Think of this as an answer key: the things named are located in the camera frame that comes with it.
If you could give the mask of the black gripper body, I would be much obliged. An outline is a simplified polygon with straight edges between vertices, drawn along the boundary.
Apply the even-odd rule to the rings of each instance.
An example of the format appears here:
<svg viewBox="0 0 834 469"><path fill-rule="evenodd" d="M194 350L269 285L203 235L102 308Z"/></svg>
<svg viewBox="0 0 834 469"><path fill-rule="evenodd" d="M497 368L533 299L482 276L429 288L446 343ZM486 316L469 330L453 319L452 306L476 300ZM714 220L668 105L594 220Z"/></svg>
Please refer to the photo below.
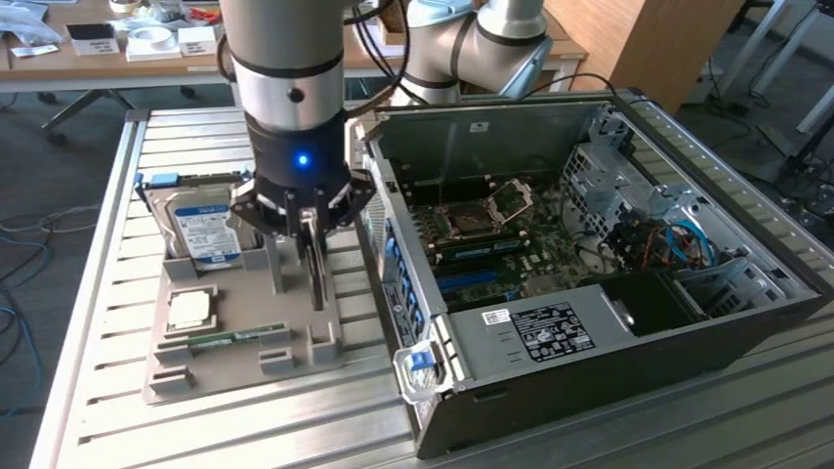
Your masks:
<svg viewBox="0 0 834 469"><path fill-rule="evenodd" d="M246 113L257 192L282 209L286 192L295 194L298 207L311 207L315 189L333 199L351 182L345 155L346 120L342 109L311 129L269 130Z"/></svg>

